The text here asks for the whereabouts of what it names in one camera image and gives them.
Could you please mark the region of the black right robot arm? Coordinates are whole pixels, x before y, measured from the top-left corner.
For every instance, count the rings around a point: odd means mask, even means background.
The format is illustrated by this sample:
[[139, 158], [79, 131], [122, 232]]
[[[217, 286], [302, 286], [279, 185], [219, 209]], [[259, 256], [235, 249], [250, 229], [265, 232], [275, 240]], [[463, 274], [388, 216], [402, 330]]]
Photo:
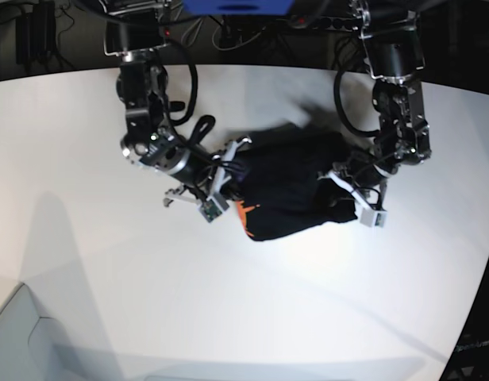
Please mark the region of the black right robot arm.
[[[103, 1], [106, 17], [105, 52], [121, 58], [116, 91], [125, 107], [123, 156], [133, 165], [155, 170], [180, 184], [167, 191], [164, 203], [175, 199], [199, 207], [214, 204], [211, 176], [221, 170], [220, 156], [201, 146], [215, 126], [211, 115], [200, 117], [191, 134], [178, 128], [194, 115], [198, 72], [186, 49], [168, 37], [173, 22], [169, 1]], [[160, 57], [173, 48], [186, 60], [191, 88], [187, 102], [167, 94], [168, 73]]]

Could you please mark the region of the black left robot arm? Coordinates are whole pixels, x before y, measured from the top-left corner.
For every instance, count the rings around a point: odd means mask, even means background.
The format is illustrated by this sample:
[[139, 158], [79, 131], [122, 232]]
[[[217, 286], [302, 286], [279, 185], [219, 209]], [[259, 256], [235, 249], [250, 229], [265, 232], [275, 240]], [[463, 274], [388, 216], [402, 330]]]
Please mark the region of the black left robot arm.
[[[354, 188], [383, 186], [402, 165], [422, 164], [432, 155], [419, 72], [425, 66], [417, 31], [418, 12], [401, 1], [305, 1], [285, 17], [292, 29], [307, 29], [328, 10], [347, 7], [362, 46], [337, 70], [333, 96], [337, 115], [354, 136], [368, 138], [368, 152], [353, 153], [335, 172]], [[347, 71], [365, 66], [374, 79], [372, 105], [379, 128], [358, 129], [341, 100]]]

